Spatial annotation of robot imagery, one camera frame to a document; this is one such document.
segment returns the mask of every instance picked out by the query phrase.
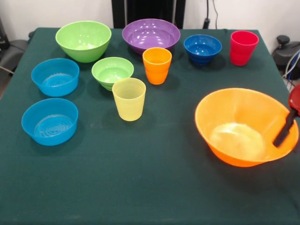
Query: orange cup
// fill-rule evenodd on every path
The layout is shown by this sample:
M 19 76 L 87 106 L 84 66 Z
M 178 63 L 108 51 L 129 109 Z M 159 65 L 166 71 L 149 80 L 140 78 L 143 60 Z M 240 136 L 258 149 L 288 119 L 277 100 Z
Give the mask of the orange cup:
M 149 48 L 142 54 L 146 76 L 150 83 L 159 85 L 165 82 L 172 60 L 172 54 L 165 48 Z

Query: translucent yellow cup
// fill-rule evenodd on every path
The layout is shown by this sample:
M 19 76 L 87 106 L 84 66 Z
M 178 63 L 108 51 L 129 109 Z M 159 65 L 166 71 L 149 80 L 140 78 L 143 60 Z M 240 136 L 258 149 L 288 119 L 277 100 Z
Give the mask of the translucent yellow cup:
M 146 85 L 136 78 L 118 80 L 112 86 L 113 98 L 119 116 L 126 121 L 134 121 L 143 113 Z

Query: cup rim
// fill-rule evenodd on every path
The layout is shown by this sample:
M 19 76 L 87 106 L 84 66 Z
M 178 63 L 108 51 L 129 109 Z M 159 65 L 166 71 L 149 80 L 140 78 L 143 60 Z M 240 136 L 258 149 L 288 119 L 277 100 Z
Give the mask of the cup rim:
M 153 62 L 150 62 L 150 61 L 148 61 L 148 60 L 145 59 L 144 54 L 145 54 L 145 52 L 151 51 L 151 50 L 153 50 L 153 49 L 160 49 L 160 50 L 163 50 L 163 51 L 165 51 L 165 52 L 168 52 L 168 53 L 170 54 L 171 57 L 169 58 L 169 60 L 168 60 L 167 62 L 163 62 L 163 63 L 153 63 Z M 152 65 L 164 65 L 164 64 L 169 63 L 169 62 L 172 60 L 172 53 L 171 53 L 169 50 L 165 49 L 165 48 L 161 48 L 161 47 L 153 47 L 153 48 L 148 48 L 146 51 L 144 51 L 144 52 L 142 53 L 142 59 L 145 60 L 147 63 L 152 64 Z
M 114 91 L 115 84 L 118 83 L 118 82 L 124 81 L 124 80 L 126 80 L 126 79 L 134 79 L 134 80 L 137 80 L 138 82 L 140 82 L 140 84 L 144 87 L 144 91 L 142 92 L 142 94 L 140 94 L 139 96 L 137 96 L 137 97 L 135 97 L 135 98 L 130 98 L 130 99 L 128 99 L 128 98 L 123 98 L 123 97 L 120 97 L 119 95 L 117 95 L 117 94 L 115 93 L 115 91 Z M 146 84 L 145 84 L 142 80 L 137 79 L 137 78 L 134 78 L 134 77 L 127 77 L 127 78 L 120 79 L 120 80 L 118 80 L 117 82 L 115 82 L 115 83 L 113 84 L 113 86 L 112 86 L 112 93 L 113 93 L 114 96 L 118 97 L 119 99 L 122 99 L 122 100 L 125 100 L 125 101 L 132 101 L 132 100 L 136 100 L 136 99 L 140 98 L 141 96 L 145 95 L 146 89 L 147 89 Z
M 245 33 L 252 34 L 252 35 L 254 35 L 254 36 L 256 37 L 257 41 L 256 41 L 255 43 L 253 43 L 253 44 L 242 44 L 242 43 L 239 43 L 239 42 L 237 42 L 236 40 L 233 39 L 233 35 L 234 35 L 235 33 L 239 33 L 239 32 L 245 32 Z M 258 44 L 258 42 L 259 42 L 259 37 L 258 37 L 255 33 L 250 32 L 250 31 L 248 31 L 248 30 L 237 30 L 237 31 L 235 31 L 235 32 L 233 32 L 233 33 L 231 34 L 230 39 L 231 39 L 233 42 L 235 42 L 235 43 L 237 43 L 237 44 L 239 44 L 239 45 L 243 45 L 243 46 L 252 46 L 252 45 Z

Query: light green bowl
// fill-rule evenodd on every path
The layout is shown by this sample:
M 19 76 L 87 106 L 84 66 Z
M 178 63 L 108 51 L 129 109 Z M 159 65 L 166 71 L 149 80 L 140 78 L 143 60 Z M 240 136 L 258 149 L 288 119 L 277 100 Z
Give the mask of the light green bowl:
M 96 62 L 92 67 L 93 77 L 107 90 L 112 91 L 113 84 L 123 78 L 131 77 L 134 66 L 120 57 L 107 57 Z
M 112 32 L 95 21 L 78 21 L 60 28 L 55 40 L 62 50 L 78 62 L 93 62 L 106 51 Z

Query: blue bowl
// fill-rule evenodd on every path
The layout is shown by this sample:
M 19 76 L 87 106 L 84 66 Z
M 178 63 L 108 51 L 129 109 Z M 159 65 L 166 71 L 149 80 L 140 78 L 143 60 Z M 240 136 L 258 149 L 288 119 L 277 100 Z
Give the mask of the blue bowl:
M 22 128 L 41 145 L 57 145 L 69 140 L 76 131 L 78 109 L 70 101 L 49 98 L 29 107 L 22 117 Z
M 68 59 L 46 60 L 34 67 L 31 78 L 45 95 L 60 97 L 76 89 L 79 66 Z
M 222 50 L 221 42 L 215 37 L 197 34 L 184 41 L 184 47 L 191 61 L 197 65 L 205 65 Z

